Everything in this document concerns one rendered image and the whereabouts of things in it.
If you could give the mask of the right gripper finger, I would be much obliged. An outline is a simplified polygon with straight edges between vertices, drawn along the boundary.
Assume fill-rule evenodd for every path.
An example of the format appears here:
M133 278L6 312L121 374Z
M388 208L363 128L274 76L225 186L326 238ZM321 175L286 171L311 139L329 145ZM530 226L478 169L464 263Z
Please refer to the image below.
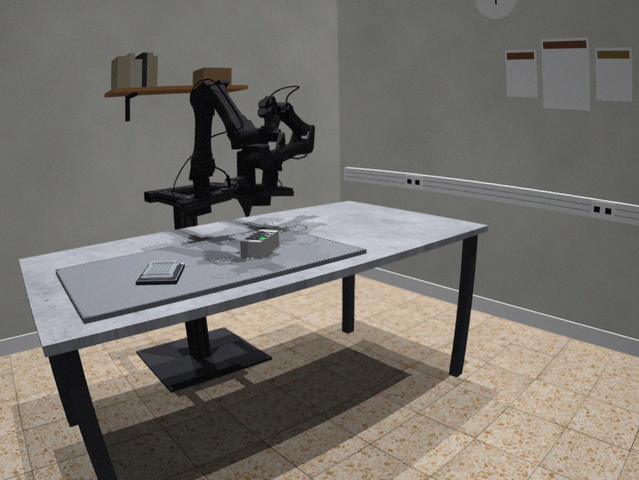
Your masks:
M254 203L254 200L257 197L257 193L253 193L251 195L243 195L243 197L244 197L244 207L245 207L246 216L249 217L251 213L252 205Z
M243 208L243 211L244 211L245 217L247 217L247 216L246 216L246 212L245 212L245 203L244 203L243 195L236 195L236 198L237 198L237 200L239 201L239 203L240 203L241 207Z

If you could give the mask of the white operator panel with labelled keys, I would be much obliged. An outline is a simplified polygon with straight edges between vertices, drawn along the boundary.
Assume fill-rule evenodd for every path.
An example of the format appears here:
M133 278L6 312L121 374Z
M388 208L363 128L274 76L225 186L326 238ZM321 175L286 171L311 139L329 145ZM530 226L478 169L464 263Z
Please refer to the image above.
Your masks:
M279 246L279 230L260 230L240 241L241 258L262 259Z

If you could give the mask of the white multi-well plate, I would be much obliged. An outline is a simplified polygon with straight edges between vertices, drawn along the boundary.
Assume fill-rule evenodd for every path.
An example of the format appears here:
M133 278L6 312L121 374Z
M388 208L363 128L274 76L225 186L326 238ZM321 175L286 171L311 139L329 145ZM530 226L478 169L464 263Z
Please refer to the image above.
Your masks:
M143 272L142 277L147 279L160 279L171 277L176 268L177 261L154 261L149 264L147 269Z

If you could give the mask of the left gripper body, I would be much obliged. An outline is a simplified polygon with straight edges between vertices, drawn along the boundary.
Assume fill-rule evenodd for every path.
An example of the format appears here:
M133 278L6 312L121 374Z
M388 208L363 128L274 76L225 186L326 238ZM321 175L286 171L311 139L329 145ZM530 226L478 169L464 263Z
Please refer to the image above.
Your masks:
M272 113L269 113L268 117L264 118L264 122L265 124L264 126L261 126L261 128L256 127L256 129L259 131L259 139L258 139L259 144L268 144L269 142L277 142L278 134L284 134L285 136L285 133L281 132L281 129L278 129L277 122L273 121Z

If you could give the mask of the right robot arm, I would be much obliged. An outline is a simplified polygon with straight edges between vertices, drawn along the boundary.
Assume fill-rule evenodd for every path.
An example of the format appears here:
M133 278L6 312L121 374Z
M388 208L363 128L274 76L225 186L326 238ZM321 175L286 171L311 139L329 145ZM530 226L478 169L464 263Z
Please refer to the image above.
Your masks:
M212 138L207 139L212 136L212 118L215 110L222 119L226 131L230 131L227 132L227 136L231 141L232 149L242 149L237 152L237 168L242 168L242 172L251 168L268 169L274 160L269 144L259 144L259 131L251 120L242 115L228 95L226 87L229 82L227 79L218 80L217 83L202 82L190 93L190 104L195 115L195 142L190 159L189 180L193 181L194 195L177 200L176 204L180 206L188 206L223 196L230 197L239 188L239 184L233 182L232 187L222 187L220 190L211 192L208 177L213 176L212 173L215 171L215 159L212 158ZM244 127L240 130L234 130L242 126L239 116ZM203 144L205 140L207 141ZM205 164L199 153L206 163L214 167Z

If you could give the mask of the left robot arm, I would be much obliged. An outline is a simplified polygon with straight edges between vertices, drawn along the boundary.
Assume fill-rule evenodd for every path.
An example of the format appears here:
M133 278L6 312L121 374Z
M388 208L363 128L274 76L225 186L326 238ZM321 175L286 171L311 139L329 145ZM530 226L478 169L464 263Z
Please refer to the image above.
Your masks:
M259 109L257 115L260 118L267 118L269 117L269 113L272 113L273 121L277 122L278 127L282 121L293 133L290 138L291 141L277 154L275 154L275 149L270 150L274 156L274 161L268 169L260 169L262 170L262 184L265 184L265 191L293 191L291 187L278 187L277 171L282 171L281 164L284 161L296 155L311 153L314 150L315 127L312 124L308 125L303 122L296 115L290 103L277 102L274 96L271 96L269 99L268 109L261 109L265 108L268 99L269 96L265 96L265 98L258 103ZM307 136L307 139L302 139L302 136Z

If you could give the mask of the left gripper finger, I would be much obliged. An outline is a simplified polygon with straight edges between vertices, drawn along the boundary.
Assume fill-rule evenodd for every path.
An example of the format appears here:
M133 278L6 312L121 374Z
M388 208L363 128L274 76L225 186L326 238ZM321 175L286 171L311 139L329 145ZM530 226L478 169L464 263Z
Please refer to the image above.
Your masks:
M278 147L279 146L279 147ZM285 148L285 136L284 133L279 133L277 138L277 143L275 146L274 154L276 155L281 149Z

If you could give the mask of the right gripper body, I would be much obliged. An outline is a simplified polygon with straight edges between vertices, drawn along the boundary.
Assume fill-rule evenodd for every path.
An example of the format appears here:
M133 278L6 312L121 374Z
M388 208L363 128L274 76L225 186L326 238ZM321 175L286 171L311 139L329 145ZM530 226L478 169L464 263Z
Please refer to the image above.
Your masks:
M239 188L232 195L251 195L265 192L265 184L256 184L256 170L253 168L245 169L245 172L242 172L242 168L237 168L237 177L230 178L231 184L227 184L225 178L221 187L231 188L233 182L236 182Z

